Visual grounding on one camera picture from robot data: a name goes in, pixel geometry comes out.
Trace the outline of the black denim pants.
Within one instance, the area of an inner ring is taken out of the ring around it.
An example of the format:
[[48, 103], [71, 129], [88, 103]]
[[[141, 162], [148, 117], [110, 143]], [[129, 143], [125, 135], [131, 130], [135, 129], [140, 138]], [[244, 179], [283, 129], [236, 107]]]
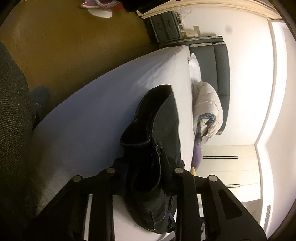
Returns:
[[171, 85], [159, 85], [141, 99], [125, 129], [123, 199], [133, 220], [157, 234], [176, 227], [177, 199], [170, 192], [172, 170], [184, 168], [179, 117]]

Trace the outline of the purple cushion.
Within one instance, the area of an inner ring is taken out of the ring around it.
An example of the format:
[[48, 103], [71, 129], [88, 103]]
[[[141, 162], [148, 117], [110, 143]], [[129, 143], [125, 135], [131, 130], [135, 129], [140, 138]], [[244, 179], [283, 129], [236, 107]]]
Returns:
[[197, 170], [202, 158], [201, 137], [195, 137], [191, 167]]

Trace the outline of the rolled white duvet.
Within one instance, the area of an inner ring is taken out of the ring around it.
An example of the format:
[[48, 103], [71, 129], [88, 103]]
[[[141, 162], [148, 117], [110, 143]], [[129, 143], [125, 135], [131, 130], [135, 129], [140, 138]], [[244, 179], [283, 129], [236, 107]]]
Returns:
[[219, 132], [224, 113], [218, 94], [209, 83], [193, 82], [192, 95], [194, 134], [204, 145]]

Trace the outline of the yellow cushion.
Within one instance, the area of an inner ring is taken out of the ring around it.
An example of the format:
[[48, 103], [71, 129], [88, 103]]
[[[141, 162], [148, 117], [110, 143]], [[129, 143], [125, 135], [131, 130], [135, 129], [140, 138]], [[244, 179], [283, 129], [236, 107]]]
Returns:
[[196, 174], [196, 170], [195, 170], [195, 168], [191, 168], [191, 171], [190, 171], [190, 173], [193, 175], [193, 176], [196, 176], [197, 174]]

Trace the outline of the white pillow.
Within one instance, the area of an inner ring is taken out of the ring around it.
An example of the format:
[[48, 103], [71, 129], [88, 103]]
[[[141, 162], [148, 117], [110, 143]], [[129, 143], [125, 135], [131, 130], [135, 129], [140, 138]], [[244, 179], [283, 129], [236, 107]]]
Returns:
[[191, 55], [188, 57], [188, 65], [192, 83], [201, 82], [202, 77], [200, 65], [194, 53], [191, 53]]

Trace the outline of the white bed mattress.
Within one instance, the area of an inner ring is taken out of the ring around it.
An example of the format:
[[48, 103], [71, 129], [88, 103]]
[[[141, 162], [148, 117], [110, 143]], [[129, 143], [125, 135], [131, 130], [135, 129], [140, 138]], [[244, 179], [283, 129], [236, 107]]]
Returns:
[[78, 90], [38, 124], [29, 157], [37, 212], [73, 176], [91, 177], [112, 165], [140, 100], [161, 84], [173, 88], [181, 158], [189, 170], [194, 141], [189, 56], [187, 46], [177, 46], [129, 61]]

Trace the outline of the grey upholstered headboard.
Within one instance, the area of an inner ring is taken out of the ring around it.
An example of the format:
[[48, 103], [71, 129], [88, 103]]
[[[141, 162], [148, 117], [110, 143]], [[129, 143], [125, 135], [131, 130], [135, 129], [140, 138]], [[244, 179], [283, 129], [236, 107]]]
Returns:
[[227, 45], [221, 36], [202, 38], [189, 42], [201, 70], [201, 78], [217, 92], [223, 109], [223, 123], [218, 131], [225, 129], [230, 102], [230, 67]]

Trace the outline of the items on left nightstand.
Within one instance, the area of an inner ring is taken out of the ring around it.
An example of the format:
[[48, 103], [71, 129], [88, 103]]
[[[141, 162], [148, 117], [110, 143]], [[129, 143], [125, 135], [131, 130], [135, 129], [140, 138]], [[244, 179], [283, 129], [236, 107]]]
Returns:
[[181, 32], [182, 38], [191, 39], [200, 36], [199, 26], [189, 27], [185, 23], [185, 18], [192, 12], [191, 8], [179, 9], [174, 12], [177, 17], [178, 29]]

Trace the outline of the grey left nightstand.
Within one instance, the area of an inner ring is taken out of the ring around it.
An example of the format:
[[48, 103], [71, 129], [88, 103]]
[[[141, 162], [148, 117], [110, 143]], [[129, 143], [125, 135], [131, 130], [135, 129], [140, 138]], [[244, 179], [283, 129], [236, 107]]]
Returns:
[[144, 25], [152, 44], [163, 44], [183, 38], [173, 11], [146, 18]]

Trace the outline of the white wardrobe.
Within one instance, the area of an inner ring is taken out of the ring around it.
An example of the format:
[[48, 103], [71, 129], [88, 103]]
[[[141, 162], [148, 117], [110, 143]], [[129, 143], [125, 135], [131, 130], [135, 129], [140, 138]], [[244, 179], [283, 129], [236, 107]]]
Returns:
[[196, 174], [217, 176], [240, 202], [261, 198], [260, 171], [254, 145], [204, 146]]

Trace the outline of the person's grey trouser leg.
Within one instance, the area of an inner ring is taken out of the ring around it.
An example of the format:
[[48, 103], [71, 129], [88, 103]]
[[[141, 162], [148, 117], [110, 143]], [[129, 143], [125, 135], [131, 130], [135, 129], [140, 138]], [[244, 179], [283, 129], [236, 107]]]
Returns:
[[34, 217], [29, 150], [49, 90], [29, 90], [26, 78], [1, 44], [1, 240], [25, 240]]

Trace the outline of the beige curtain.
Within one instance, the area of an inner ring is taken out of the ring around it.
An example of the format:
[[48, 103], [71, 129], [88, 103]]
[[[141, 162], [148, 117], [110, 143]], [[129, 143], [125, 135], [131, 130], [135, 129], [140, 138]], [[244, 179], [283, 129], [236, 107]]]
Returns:
[[136, 11], [137, 15], [142, 19], [146, 19], [168, 11], [176, 11], [188, 8], [225, 8], [244, 11], [263, 17], [268, 20], [280, 20], [282, 17], [271, 4], [265, 1], [249, 1], [249, 0], [184, 0], [184, 1], [168, 1], [158, 7], [149, 10], [146, 13]]

